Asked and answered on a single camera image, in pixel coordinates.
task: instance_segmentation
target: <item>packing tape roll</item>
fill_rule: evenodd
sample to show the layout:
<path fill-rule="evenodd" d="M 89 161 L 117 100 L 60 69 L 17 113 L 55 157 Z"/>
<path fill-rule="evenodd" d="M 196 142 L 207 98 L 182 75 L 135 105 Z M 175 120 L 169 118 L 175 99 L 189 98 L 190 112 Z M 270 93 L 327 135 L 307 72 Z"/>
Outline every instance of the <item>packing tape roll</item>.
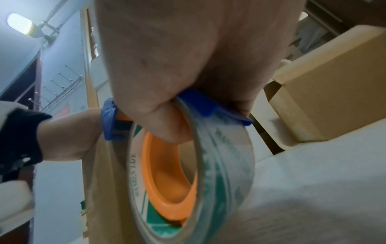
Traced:
<path fill-rule="evenodd" d="M 255 161 L 245 123 L 218 107 L 197 109 L 195 97 L 175 98 L 175 105 L 188 121 L 196 156 L 195 202 L 182 225 L 165 220 L 149 200 L 143 163 L 146 131 L 134 124 L 127 160 L 129 198 L 137 226 L 147 243 L 204 243 L 208 241 L 247 197 L 253 183 Z"/>

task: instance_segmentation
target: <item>sleeve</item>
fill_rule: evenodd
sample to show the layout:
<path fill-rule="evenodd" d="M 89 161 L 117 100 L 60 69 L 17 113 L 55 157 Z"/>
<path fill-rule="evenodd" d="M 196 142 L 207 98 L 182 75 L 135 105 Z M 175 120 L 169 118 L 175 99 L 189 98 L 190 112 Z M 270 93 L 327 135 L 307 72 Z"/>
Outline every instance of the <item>sleeve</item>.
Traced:
<path fill-rule="evenodd" d="M 22 167 L 43 160 L 37 128 L 50 118 L 48 114 L 21 108 L 7 114 L 0 129 L 0 182 L 16 179 Z"/>

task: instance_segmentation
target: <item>hand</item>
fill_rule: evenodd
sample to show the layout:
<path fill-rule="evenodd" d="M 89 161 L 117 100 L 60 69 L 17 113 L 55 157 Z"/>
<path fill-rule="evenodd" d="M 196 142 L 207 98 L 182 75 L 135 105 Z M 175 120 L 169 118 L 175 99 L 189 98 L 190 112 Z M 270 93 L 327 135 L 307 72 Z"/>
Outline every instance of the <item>hand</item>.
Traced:
<path fill-rule="evenodd" d="M 190 130 L 171 100 L 193 87 L 245 116 L 283 58 L 305 0 L 95 0 L 118 107 L 173 143 Z"/>

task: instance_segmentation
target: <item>white wall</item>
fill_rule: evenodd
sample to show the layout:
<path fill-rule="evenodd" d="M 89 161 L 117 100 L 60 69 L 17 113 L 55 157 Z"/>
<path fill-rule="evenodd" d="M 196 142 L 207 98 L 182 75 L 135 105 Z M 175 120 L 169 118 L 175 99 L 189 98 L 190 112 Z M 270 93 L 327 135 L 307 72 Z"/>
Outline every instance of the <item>white wall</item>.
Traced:
<path fill-rule="evenodd" d="M 55 43 L 43 53 L 42 85 L 60 93 L 53 79 L 62 85 L 69 83 L 61 79 L 61 72 L 68 78 L 76 78 L 65 68 L 70 66 L 76 73 L 84 75 L 83 47 L 80 13 L 74 14 L 60 30 Z M 52 99 L 54 95 L 45 89 L 42 96 Z M 66 104 L 70 113 L 87 109 L 84 81 L 64 97 L 48 113 L 55 114 Z M 42 162 L 38 164 L 35 179 L 36 214 L 33 227 L 34 244 L 66 244 L 82 235 L 80 202 L 84 200 L 81 162 Z"/>

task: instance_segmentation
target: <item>ceiling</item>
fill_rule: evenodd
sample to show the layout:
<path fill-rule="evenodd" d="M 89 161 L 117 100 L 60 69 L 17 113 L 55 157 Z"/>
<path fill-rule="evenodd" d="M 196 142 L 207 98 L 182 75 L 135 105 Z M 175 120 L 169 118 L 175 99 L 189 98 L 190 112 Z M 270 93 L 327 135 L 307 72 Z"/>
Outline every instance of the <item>ceiling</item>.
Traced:
<path fill-rule="evenodd" d="M 38 52 L 42 38 L 35 39 L 19 33 L 6 23 L 10 13 L 18 13 L 34 22 L 42 23 L 60 0 L 0 0 L 0 94 L 26 68 Z M 68 0 L 49 21 L 58 26 L 73 12 L 78 0 Z"/>

